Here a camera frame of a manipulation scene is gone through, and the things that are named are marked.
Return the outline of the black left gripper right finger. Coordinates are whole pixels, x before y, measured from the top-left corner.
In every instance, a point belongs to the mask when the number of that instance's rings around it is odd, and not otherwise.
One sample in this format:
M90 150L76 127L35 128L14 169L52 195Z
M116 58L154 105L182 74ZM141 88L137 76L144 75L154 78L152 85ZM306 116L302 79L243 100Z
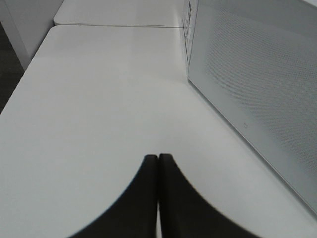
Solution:
M164 238L250 238L252 233L209 205L170 154L158 159L158 201Z

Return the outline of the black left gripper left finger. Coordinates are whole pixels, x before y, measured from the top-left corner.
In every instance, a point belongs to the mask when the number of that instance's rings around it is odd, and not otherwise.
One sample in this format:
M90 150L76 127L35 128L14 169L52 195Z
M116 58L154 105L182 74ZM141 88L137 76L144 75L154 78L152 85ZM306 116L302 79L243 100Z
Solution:
M73 238L155 238L158 157L146 155L120 197Z

